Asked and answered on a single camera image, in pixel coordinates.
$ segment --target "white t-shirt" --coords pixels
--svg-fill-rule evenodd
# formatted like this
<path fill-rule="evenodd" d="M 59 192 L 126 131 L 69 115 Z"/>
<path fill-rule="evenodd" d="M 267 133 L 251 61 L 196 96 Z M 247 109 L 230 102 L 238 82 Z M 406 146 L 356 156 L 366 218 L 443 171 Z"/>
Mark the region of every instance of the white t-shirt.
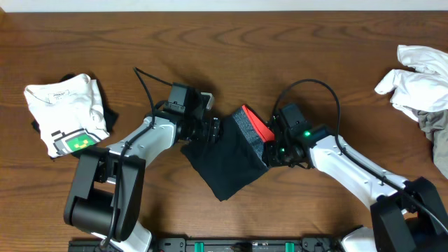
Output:
<path fill-rule="evenodd" d="M 97 81 L 87 74 L 56 84 L 28 85 L 24 95 L 52 158 L 109 136 Z"/>
<path fill-rule="evenodd" d="M 393 90 L 391 103 L 415 121 L 414 111 L 437 112 L 448 109 L 448 54 L 420 45 L 399 45 L 398 60 L 416 73 L 391 70 L 376 86 L 385 95 Z"/>

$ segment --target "green graphic print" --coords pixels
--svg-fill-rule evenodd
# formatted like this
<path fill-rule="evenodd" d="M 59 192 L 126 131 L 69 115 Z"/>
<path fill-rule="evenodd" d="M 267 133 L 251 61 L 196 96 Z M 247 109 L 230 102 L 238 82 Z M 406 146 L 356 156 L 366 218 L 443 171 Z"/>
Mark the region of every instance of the green graphic print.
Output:
<path fill-rule="evenodd" d="M 66 144 L 71 149 L 71 151 L 77 151 L 87 146 L 91 146 L 95 144 L 95 142 L 87 134 L 82 134 L 73 139 L 68 140 Z"/>

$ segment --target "red fabric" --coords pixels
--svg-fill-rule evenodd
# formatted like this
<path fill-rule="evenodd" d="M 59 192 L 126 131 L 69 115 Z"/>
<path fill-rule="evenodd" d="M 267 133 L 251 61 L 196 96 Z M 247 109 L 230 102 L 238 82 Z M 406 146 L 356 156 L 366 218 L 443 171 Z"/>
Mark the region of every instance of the red fabric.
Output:
<path fill-rule="evenodd" d="M 252 127 L 258 133 L 258 136 L 263 140 L 263 143 L 275 140 L 274 133 L 246 105 L 243 105 L 243 110 L 251 121 Z"/>

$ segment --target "folded t-shirt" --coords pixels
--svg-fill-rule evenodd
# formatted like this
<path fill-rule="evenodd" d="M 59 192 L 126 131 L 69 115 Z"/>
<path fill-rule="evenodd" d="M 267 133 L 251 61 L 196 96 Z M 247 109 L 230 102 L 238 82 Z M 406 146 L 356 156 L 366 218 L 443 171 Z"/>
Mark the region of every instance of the folded t-shirt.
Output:
<path fill-rule="evenodd" d="M 24 95 L 52 158 L 109 136 L 97 82 L 87 74 L 56 84 L 28 85 Z"/>

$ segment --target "wooden table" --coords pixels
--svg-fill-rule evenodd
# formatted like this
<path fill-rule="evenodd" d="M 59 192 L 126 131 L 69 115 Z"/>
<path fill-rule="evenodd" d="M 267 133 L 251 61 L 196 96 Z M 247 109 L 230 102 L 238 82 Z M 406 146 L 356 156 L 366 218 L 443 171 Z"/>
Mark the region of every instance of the wooden table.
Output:
<path fill-rule="evenodd" d="M 418 125 L 374 87 L 394 68 L 397 45 L 448 51 L 448 15 L 438 12 L 33 13 L 0 24 L 0 251 L 65 251 L 74 237 L 62 213 L 77 159 L 51 161 L 31 127 L 25 85 L 63 75 L 98 78 L 120 114 L 107 146 L 136 129 L 150 111 L 132 71 L 211 91 L 215 109 L 244 103 L 267 119 L 289 83 L 317 78 L 342 103 L 342 135 L 380 166 L 430 179 L 448 203 L 448 183 L 431 161 Z M 169 88 L 148 80 L 156 101 Z M 335 103 L 313 84 L 294 89 L 315 124 L 335 126 Z M 219 202 L 175 146 L 146 170 L 140 221 L 157 235 L 299 237 L 363 224 L 369 211 L 317 170 L 277 168 Z"/>

